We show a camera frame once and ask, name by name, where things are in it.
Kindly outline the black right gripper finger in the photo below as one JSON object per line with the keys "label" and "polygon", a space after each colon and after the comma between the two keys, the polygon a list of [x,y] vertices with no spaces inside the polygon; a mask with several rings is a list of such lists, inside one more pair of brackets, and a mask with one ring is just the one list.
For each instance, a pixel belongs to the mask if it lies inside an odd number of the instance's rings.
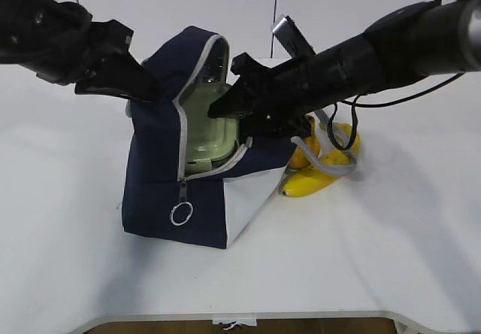
{"label": "black right gripper finger", "polygon": [[240,120],[240,137],[291,138],[310,136],[310,122],[306,116],[284,120],[269,115],[251,115]]}
{"label": "black right gripper finger", "polygon": [[259,88],[256,85],[236,81],[223,96],[210,105],[207,115],[209,118],[248,117],[254,113],[258,96]]}

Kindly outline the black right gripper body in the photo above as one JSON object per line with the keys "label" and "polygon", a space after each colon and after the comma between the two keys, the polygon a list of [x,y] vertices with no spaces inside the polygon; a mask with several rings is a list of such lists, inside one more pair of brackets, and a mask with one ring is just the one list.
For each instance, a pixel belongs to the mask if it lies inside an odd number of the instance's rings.
{"label": "black right gripper body", "polygon": [[339,44],[314,56],[266,67],[247,53],[236,56],[232,72],[259,88],[252,115],[287,120],[383,84],[383,68],[369,44]]}

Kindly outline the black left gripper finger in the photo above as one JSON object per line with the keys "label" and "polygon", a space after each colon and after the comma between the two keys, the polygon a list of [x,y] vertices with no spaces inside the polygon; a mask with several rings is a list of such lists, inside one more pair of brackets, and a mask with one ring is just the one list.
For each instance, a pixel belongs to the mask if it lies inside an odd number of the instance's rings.
{"label": "black left gripper finger", "polygon": [[142,77],[97,74],[77,82],[74,91],[77,95],[110,96],[139,102],[154,101],[154,85],[151,80]]}
{"label": "black left gripper finger", "polygon": [[101,75],[142,77],[151,80],[154,85],[154,101],[162,95],[162,89],[156,79],[130,53],[115,53],[101,63]]}

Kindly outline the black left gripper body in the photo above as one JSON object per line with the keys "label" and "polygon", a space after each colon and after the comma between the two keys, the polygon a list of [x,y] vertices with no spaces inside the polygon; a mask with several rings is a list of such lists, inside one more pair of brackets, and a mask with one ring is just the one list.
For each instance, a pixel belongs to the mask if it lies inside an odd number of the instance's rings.
{"label": "black left gripper body", "polygon": [[96,22],[83,6],[65,2],[44,13],[39,55],[22,67],[52,84],[76,83],[111,56],[125,56],[134,31],[117,20]]}

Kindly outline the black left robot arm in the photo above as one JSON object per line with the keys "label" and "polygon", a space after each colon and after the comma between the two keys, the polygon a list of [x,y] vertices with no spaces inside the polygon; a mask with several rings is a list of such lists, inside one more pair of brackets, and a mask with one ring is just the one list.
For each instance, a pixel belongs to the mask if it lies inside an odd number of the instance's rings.
{"label": "black left robot arm", "polygon": [[155,102],[158,82],[130,54],[133,30],[97,22],[78,2],[1,0],[1,63],[78,95]]}

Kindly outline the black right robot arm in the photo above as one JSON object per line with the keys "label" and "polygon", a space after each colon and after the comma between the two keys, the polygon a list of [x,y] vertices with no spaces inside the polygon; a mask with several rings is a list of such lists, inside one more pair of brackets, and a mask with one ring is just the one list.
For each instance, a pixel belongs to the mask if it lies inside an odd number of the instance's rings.
{"label": "black right robot arm", "polygon": [[408,5],[313,56],[269,68],[242,53],[231,69],[237,81],[208,116],[238,119],[247,136],[289,135],[299,117],[343,100],[479,71],[480,0]]}

